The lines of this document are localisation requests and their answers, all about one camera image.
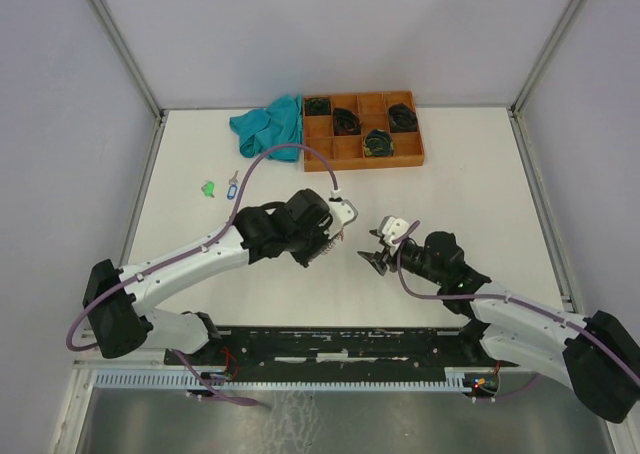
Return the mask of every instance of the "gray floor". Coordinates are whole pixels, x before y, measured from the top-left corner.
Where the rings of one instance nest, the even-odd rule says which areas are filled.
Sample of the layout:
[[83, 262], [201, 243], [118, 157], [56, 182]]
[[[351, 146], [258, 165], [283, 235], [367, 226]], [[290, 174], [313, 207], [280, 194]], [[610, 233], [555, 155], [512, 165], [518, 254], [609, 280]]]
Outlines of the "gray floor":
[[[529, 376], [503, 375], [503, 389]], [[259, 391], [263, 406], [181, 392], [95, 389], [82, 454], [587, 454], [613, 452], [604, 423], [563, 386], [473, 405], [462, 394]]]

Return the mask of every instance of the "key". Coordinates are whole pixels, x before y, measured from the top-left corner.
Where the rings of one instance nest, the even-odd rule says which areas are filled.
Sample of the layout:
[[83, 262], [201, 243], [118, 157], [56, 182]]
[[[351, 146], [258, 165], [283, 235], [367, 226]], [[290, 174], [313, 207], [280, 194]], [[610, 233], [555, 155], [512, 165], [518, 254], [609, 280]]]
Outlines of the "key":
[[238, 183], [238, 171], [233, 175], [231, 179], [229, 179], [229, 185], [233, 186]]

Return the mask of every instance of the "gray fabric wall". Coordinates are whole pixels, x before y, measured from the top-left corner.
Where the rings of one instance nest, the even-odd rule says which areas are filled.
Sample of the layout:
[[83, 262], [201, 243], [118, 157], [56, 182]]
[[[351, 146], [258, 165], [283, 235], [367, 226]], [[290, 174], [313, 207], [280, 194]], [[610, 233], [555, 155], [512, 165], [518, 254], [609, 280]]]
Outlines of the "gray fabric wall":
[[569, 0], [107, 0], [163, 107], [411, 89], [510, 104]]
[[45, 452], [93, 263], [117, 257], [153, 119], [85, 0], [0, 0], [0, 439]]
[[525, 121], [588, 311], [640, 341], [638, 19], [638, 0], [589, 0]]

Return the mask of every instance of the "teal cloth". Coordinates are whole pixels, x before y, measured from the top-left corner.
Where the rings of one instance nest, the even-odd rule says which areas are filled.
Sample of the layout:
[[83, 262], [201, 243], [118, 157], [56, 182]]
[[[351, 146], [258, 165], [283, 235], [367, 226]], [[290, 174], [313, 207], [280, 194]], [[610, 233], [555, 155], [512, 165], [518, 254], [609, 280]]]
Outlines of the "teal cloth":
[[[282, 96], [266, 109], [253, 109], [243, 116], [229, 119], [231, 130], [238, 134], [240, 154], [253, 157], [285, 142], [302, 142], [302, 96]], [[294, 147], [269, 154], [269, 159], [295, 162], [300, 150]]]

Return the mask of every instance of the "red wire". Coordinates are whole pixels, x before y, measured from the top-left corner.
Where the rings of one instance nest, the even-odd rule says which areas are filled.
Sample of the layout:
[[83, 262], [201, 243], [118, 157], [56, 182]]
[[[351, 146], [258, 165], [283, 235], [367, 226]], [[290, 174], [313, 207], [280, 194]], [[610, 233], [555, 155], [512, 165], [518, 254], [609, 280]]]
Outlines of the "red wire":
[[229, 364], [231, 364], [231, 360], [233, 359], [233, 362], [235, 362], [236, 364], [236, 368], [233, 371], [233, 375], [231, 376], [231, 381], [233, 381], [236, 376], [238, 375], [238, 371], [240, 371], [240, 366], [238, 365], [238, 360], [233, 357], [233, 355], [231, 354], [231, 352], [229, 351], [228, 347], [224, 347], [223, 349], [220, 350], [220, 352], [223, 352], [226, 356], [226, 361], [225, 361], [225, 367], [224, 367], [224, 373], [228, 374], [229, 373]]

